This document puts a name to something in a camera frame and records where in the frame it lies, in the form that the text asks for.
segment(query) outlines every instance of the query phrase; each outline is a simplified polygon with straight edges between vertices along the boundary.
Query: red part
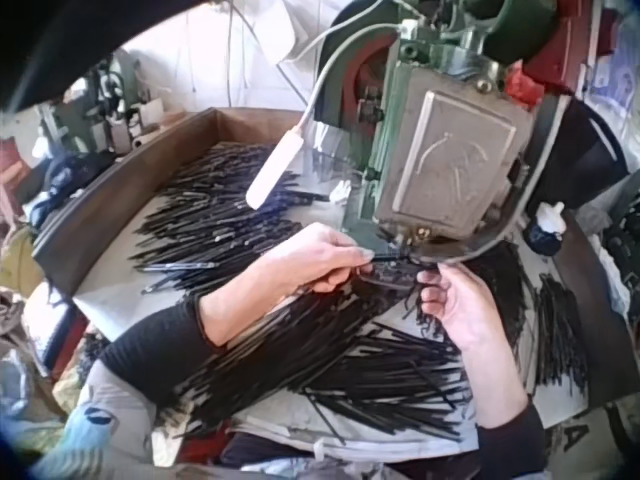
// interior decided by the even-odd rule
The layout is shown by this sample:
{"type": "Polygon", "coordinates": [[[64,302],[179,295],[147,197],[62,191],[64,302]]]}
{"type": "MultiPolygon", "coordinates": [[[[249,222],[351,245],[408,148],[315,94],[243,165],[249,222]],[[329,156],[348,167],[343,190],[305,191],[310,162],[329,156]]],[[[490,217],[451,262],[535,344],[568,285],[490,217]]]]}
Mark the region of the red part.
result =
{"type": "Polygon", "coordinates": [[[527,107],[535,107],[544,97],[544,86],[526,76],[522,72],[522,62],[518,62],[509,70],[505,93],[527,107]]]}
{"type": "MultiPolygon", "coordinates": [[[[379,36],[366,43],[349,62],[342,86],[343,127],[358,123],[359,94],[364,91],[365,86],[372,85],[382,90],[384,79],[375,78],[368,63],[375,60],[382,52],[384,52],[384,57],[386,58],[386,51],[393,45],[395,40],[395,35],[379,36]]],[[[371,136],[374,135],[375,125],[367,125],[366,129],[371,136]]]]}
{"type": "Polygon", "coordinates": [[[620,14],[612,8],[602,10],[600,33],[598,34],[598,57],[611,55],[616,49],[620,14]]]}
{"type": "Polygon", "coordinates": [[[69,365],[71,357],[73,357],[73,352],[78,348],[78,344],[80,343],[80,340],[82,340],[82,336],[84,335],[88,325],[89,321],[87,320],[87,317],[78,310],[76,317],[73,320],[73,325],[67,333],[64,344],[60,349],[60,353],[58,354],[58,358],[56,358],[56,363],[51,372],[51,380],[54,384],[60,380],[60,377],[64,373],[64,369],[69,365]]]}
{"type": "Polygon", "coordinates": [[[230,422],[226,421],[216,433],[208,437],[185,440],[178,454],[177,463],[206,465],[218,458],[231,440],[231,436],[227,434],[229,425],[230,422]]]}
{"type": "Polygon", "coordinates": [[[523,71],[547,89],[575,93],[589,53],[591,0],[558,0],[558,16],[551,39],[523,71]]]}

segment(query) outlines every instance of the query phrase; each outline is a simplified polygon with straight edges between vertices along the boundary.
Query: wall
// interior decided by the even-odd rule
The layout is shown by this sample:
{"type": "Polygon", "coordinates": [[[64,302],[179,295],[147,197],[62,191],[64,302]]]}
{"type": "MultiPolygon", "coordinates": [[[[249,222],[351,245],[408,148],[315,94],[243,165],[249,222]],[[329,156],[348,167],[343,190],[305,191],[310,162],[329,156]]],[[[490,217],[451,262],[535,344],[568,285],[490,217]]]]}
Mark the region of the wall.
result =
{"type": "Polygon", "coordinates": [[[23,110],[11,118],[0,114],[0,137],[15,137],[20,156],[31,168],[38,164],[38,160],[31,156],[31,150],[38,138],[39,123],[35,108],[23,110]]]}
{"type": "MultiPolygon", "coordinates": [[[[273,2],[283,2],[308,35],[305,44],[326,30],[350,0],[235,0],[253,25],[273,2]]],[[[169,109],[199,111],[229,106],[226,93],[226,50],[229,5],[204,4],[177,15],[138,37],[124,48],[141,62],[141,77],[152,94],[169,109]]],[[[296,45],[300,51],[304,45],[296,45]]],[[[313,88],[316,55],[295,64],[281,64],[304,97],[313,88]]],[[[233,106],[301,110],[302,101],[271,66],[241,19],[233,16],[230,56],[233,106]]]]}

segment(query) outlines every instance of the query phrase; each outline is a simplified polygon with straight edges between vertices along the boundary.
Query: left hand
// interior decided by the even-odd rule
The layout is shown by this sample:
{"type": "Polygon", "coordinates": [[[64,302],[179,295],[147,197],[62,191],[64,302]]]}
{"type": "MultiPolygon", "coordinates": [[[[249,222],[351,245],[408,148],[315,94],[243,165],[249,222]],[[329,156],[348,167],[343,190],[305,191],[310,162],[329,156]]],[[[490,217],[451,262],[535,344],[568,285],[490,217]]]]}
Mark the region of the left hand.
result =
{"type": "Polygon", "coordinates": [[[282,282],[288,293],[310,286],[315,292],[332,292],[354,268],[370,268],[373,251],[321,223],[314,223],[264,254],[272,268],[271,281],[282,282]]]}

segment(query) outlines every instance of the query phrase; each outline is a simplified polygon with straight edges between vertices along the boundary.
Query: workbench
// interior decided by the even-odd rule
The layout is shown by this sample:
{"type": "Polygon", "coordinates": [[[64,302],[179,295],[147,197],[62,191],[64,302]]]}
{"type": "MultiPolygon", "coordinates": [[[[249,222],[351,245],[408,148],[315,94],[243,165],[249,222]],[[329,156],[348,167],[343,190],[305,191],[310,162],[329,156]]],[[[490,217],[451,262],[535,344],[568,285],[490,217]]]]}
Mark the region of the workbench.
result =
{"type": "MultiPolygon", "coordinates": [[[[74,296],[76,305],[109,340],[115,340],[147,315],[174,305],[184,294],[173,289],[148,295],[141,294],[145,287],[162,276],[140,273],[133,268],[133,262],[128,260],[128,257],[139,252],[136,243],[145,239],[134,234],[134,231],[140,227],[144,217],[160,205],[161,200],[154,198],[140,210],[93,266],[74,296]]],[[[343,208],[338,205],[316,202],[312,207],[295,209],[291,212],[290,218],[304,224],[321,221],[339,227],[342,214],[343,208]]],[[[534,286],[540,286],[541,273],[550,273],[559,278],[553,262],[531,252],[519,237],[515,237],[514,241],[519,245],[523,266],[534,286]]],[[[527,324],[523,329],[518,350],[523,381],[526,382],[529,391],[533,392],[537,328],[531,302],[529,304],[527,324]]],[[[405,312],[403,302],[400,302],[377,320],[419,336],[420,328],[415,322],[401,320],[405,312]]],[[[533,401],[545,427],[584,411],[588,405],[587,398],[579,393],[575,385],[571,385],[568,377],[559,386],[537,387],[533,401]]],[[[389,436],[335,415],[327,409],[323,411],[338,433],[356,440],[348,440],[346,446],[341,445],[333,438],[306,398],[285,391],[239,413],[235,429],[302,450],[312,450],[314,444],[322,439],[322,449],[326,454],[347,460],[397,462],[452,455],[477,448],[473,405],[469,408],[459,408],[454,414],[462,421],[460,443],[414,431],[389,436]]]]}
{"type": "MultiPolygon", "coordinates": [[[[134,151],[91,185],[80,201],[71,202],[40,235],[34,258],[56,288],[63,295],[73,297],[97,328],[111,340],[117,338],[137,321],[173,305],[182,296],[176,291],[141,295],[143,288],[160,277],[138,273],[127,260],[137,252],[136,243],[142,240],[133,231],[144,216],[159,205],[154,198],[158,186],[171,178],[181,164],[194,160],[216,142],[274,142],[298,119],[297,112],[254,109],[210,109],[193,115],[134,151]]],[[[323,209],[322,205],[313,211],[292,214],[305,222],[319,220],[339,224],[335,211],[323,209]]],[[[562,386],[538,387],[533,401],[546,427],[576,415],[587,406],[598,407],[640,390],[631,342],[624,320],[612,314],[602,267],[577,224],[569,219],[568,225],[563,249],[554,262],[541,259],[518,238],[513,239],[520,244],[522,263],[534,285],[538,286],[540,273],[550,272],[560,277],[575,293],[580,310],[589,366],[589,399],[579,395],[568,381],[562,386]]],[[[397,321],[396,313],[387,312],[386,321],[397,321]]],[[[405,329],[411,324],[404,322],[399,326],[405,329]]],[[[534,327],[535,318],[530,311],[519,348],[523,381],[530,391],[535,375],[531,358],[536,351],[534,327]]],[[[465,420],[461,443],[419,434],[416,438],[410,432],[385,438],[379,432],[328,414],[341,433],[357,440],[342,447],[329,439],[328,429],[303,400],[287,392],[278,393],[240,412],[236,428],[307,450],[316,445],[325,452],[349,459],[384,461],[435,457],[477,447],[472,409],[456,412],[465,420]]],[[[161,465],[173,462],[179,448],[180,440],[171,435],[178,433],[180,426],[170,430],[172,433],[162,438],[165,448],[158,454],[162,458],[157,458],[161,465]]]]}

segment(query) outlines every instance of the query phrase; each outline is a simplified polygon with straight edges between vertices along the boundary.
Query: machine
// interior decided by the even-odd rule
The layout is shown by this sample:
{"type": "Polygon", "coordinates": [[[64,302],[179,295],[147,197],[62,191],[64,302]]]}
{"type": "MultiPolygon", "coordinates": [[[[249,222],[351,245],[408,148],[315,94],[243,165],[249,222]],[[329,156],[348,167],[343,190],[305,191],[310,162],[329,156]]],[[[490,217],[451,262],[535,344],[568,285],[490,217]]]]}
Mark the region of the machine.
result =
{"type": "MultiPolygon", "coordinates": [[[[562,94],[584,83],[553,88],[542,79],[547,94],[535,105],[507,94],[513,62],[534,77],[545,65],[536,55],[562,12],[554,0],[377,4],[327,38],[321,54],[320,66],[333,70],[315,119],[350,132],[362,172],[343,227],[359,240],[382,233],[422,262],[478,256],[521,217],[569,103],[562,94]]],[[[336,24],[366,6],[354,2],[336,24]]],[[[588,38],[589,27],[577,33],[588,38]]],[[[585,57],[580,76],[583,50],[566,59],[585,57]]]]}

